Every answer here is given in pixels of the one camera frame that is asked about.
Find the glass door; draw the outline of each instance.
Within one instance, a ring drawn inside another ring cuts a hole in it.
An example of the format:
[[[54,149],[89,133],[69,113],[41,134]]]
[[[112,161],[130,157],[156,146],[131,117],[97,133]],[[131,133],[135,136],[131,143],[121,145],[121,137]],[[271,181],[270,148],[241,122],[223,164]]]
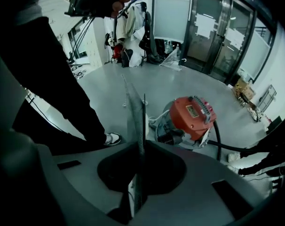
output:
[[[222,82],[232,76],[249,37],[252,20],[253,11],[240,1],[232,0],[227,30],[214,65],[210,68],[210,76]]]
[[[193,0],[184,66],[208,73],[226,30],[230,0]]]

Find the industrial vacuum cleaner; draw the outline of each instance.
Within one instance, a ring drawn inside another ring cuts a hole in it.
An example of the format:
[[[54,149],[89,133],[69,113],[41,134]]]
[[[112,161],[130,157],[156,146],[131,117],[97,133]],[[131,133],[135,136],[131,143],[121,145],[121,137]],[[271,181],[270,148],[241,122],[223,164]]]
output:
[[[212,127],[220,142],[216,119],[217,115],[206,100],[190,96],[168,103],[157,119],[149,118],[149,126],[155,129],[156,141],[193,150],[208,143]]]

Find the hand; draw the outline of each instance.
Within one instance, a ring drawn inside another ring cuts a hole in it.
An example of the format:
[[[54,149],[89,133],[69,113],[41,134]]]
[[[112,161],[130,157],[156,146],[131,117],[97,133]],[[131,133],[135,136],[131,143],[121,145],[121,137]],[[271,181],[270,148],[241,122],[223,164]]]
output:
[[[113,3],[112,9],[113,12],[111,13],[112,18],[116,18],[119,15],[119,11],[122,10],[125,6],[125,2],[129,2],[130,0],[119,0]]]

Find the gray floor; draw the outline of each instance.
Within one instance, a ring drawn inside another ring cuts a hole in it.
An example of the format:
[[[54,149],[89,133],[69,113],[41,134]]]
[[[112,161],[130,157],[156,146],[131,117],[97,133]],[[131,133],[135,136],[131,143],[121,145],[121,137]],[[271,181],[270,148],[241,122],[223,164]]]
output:
[[[225,84],[186,67],[177,72],[147,63],[138,68],[107,64],[78,80],[107,132],[118,132],[127,138],[127,109],[122,106],[126,98],[122,74],[134,84],[141,97],[146,94],[149,116],[160,115],[165,105],[177,97],[197,95],[213,106],[224,144],[243,148],[265,136],[263,125],[251,118]],[[85,117],[80,110],[76,113]],[[50,107],[46,115],[61,129],[83,138],[56,109]],[[215,140],[215,133],[211,132],[209,137]],[[212,145],[196,150],[212,157],[216,157],[216,151],[217,148]],[[226,153],[226,150],[223,151],[223,159]]]

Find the shoe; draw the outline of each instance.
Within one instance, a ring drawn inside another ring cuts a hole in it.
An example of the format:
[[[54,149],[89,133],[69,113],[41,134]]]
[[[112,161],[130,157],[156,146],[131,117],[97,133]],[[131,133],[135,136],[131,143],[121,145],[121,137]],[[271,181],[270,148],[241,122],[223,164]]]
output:
[[[105,133],[105,135],[106,135],[106,141],[104,145],[107,145],[107,146],[117,145],[122,140],[121,135],[118,133],[109,133],[109,134]]]
[[[232,166],[227,166],[229,170],[233,171],[234,173],[237,173],[238,174],[238,170],[239,168],[235,168],[235,167],[232,167]]]
[[[239,159],[241,159],[240,153],[230,153],[227,155],[228,162],[239,160]]]

